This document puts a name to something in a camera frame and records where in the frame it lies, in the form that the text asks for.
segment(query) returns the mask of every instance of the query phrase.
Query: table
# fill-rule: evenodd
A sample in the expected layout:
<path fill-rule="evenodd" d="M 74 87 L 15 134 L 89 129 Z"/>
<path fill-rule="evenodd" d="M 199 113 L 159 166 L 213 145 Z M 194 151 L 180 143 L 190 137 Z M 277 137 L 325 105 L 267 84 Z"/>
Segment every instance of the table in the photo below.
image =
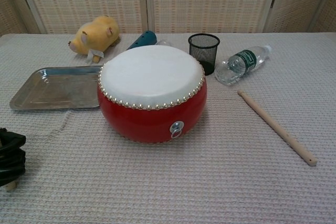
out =
<path fill-rule="evenodd" d="M 157 34 L 188 52 L 191 34 Z M 104 63 L 139 34 L 122 34 Z M 217 63 L 271 45 L 265 64 L 233 86 L 206 77 L 198 124 L 164 144 L 119 136 L 99 108 L 12 111 L 44 67 L 85 66 L 73 35 L 0 39 L 1 127 L 27 137 L 26 173 L 0 190 L 0 223 L 336 223 L 336 34 L 216 34 Z M 317 158 L 307 165 L 244 101 L 245 90 Z"/>

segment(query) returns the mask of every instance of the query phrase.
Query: metal tray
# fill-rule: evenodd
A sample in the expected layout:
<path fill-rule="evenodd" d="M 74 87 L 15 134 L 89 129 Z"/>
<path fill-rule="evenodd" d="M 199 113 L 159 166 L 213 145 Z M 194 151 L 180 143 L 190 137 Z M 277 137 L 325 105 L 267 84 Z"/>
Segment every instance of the metal tray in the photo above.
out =
<path fill-rule="evenodd" d="M 36 70 L 9 103 L 13 110 L 98 107 L 101 66 L 54 67 Z"/>

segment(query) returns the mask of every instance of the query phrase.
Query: water bottle cap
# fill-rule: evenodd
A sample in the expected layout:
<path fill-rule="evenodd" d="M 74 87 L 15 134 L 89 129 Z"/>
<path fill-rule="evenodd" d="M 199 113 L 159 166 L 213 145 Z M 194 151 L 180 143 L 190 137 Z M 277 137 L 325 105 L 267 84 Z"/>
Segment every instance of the water bottle cap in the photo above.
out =
<path fill-rule="evenodd" d="M 265 48 L 268 52 L 271 52 L 271 51 L 272 51 L 272 48 L 271 48 L 271 46 L 269 46 L 269 45 L 264 46 L 264 48 Z"/>

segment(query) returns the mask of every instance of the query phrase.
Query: blue object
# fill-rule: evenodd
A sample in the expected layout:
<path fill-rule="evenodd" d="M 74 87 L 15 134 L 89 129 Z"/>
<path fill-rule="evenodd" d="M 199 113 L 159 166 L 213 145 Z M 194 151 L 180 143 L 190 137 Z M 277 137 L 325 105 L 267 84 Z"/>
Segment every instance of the blue object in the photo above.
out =
<path fill-rule="evenodd" d="M 155 45 L 157 43 L 156 35 L 152 31 L 144 31 L 143 34 L 128 48 Z"/>

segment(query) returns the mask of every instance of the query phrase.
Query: black mesh cup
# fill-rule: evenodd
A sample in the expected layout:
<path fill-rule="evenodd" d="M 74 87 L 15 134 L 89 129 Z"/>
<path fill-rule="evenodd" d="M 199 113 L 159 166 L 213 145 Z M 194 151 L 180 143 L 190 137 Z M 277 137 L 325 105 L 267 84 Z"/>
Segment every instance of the black mesh cup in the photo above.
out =
<path fill-rule="evenodd" d="M 212 34 L 194 34 L 189 37 L 189 54 L 202 65 L 205 75 L 215 70 L 217 47 L 220 40 Z"/>

